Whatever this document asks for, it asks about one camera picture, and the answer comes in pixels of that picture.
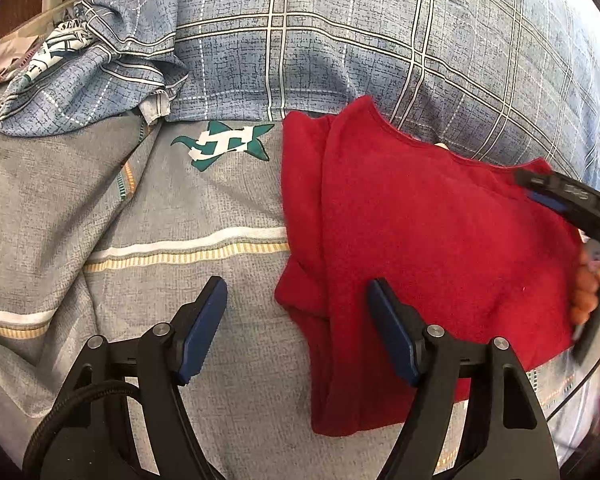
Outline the person's right hand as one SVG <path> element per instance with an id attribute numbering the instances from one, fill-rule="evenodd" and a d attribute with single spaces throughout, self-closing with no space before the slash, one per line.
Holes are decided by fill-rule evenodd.
<path id="1" fill-rule="evenodd" d="M 574 276 L 569 315 L 575 326 L 588 322 L 598 306 L 597 292 L 600 290 L 600 266 L 590 263 L 588 253 L 582 250 L 579 266 Z"/>

